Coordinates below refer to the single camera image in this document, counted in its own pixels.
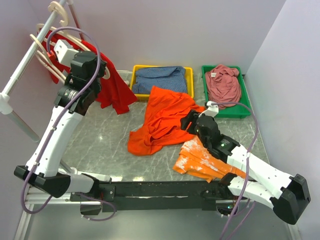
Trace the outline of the bright orange t shirt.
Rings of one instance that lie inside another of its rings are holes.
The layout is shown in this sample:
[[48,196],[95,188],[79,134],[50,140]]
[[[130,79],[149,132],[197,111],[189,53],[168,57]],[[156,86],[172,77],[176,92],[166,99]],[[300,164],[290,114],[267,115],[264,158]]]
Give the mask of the bright orange t shirt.
[[191,110],[204,111],[204,107],[187,94],[154,86],[145,110],[141,128],[129,133],[127,150],[135,156],[149,156],[164,146],[183,144],[194,138],[181,130],[181,119]]

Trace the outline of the beige plastic hanger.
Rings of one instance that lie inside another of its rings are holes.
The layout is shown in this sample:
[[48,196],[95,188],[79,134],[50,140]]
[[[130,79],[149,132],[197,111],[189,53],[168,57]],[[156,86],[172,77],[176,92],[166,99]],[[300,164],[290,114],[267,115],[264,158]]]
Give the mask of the beige plastic hanger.
[[[37,32],[40,33],[40,30],[44,27],[44,24],[43,23],[38,23],[36,25],[36,29],[37,29]],[[51,26],[50,27],[50,31],[53,31],[55,30],[56,28]],[[62,31],[59,31],[58,33],[56,33],[54,35],[54,37],[56,37],[58,35],[60,36],[63,36],[64,38],[66,38],[67,40],[71,41],[72,43],[76,44],[76,46],[80,47],[80,50],[82,51],[90,51],[90,49],[88,47],[86,47],[84,44],[82,44],[81,40],[75,36],[72,36],[70,34],[67,33],[66,30],[62,30]],[[36,40],[36,37],[34,37],[33,35],[30,37],[35,41]],[[62,72],[60,72],[56,67],[54,67],[52,61],[49,59],[49,56],[48,54],[46,53],[47,50],[45,50],[45,48],[43,46],[40,46],[40,43],[37,43],[36,44],[38,45],[39,49],[40,50],[37,50],[36,51],[36,57],[37,59],[41,62],[41,64],[47,68],[47,70],[49,70],[55,77],[58,78],[58,80],[60,82],[64,82],[65,80],[65,76],[63,76]],[[110,78],[110,71],[108,69],[108,67],[106,66],[105,67],[105,71],[104,71],[104,76],[102,78],[104,79],[109,79]]]

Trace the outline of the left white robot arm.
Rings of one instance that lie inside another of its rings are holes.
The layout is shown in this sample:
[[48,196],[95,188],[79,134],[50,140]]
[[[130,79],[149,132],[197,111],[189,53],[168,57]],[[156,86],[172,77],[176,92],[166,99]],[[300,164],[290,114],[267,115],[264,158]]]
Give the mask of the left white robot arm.
[[88,201],[98,198],[97,178],[84,173],[60,173],[59,167],[73,131],[101,91],[105,67],[106,63],[92,51],[75,54],[54,101],[49,125],[32,157],[15,168],[16,177],[55,198],[77,192]]

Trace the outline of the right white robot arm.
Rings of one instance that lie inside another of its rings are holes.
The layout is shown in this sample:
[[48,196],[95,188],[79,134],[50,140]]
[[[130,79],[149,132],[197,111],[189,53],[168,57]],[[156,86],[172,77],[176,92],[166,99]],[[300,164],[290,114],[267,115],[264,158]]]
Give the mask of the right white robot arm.
[[245,197],[271,208],[284,222],[290,225],[297,223],[311,202],[305,177],[283,172],[251,154],[239,142],[222,134],[210,115],[192,109],[180,124],[182,130],[197,136],[200,145],[219,163],[246,174],[248,180],[237,173],[227,173],[218,188],[222,198]]

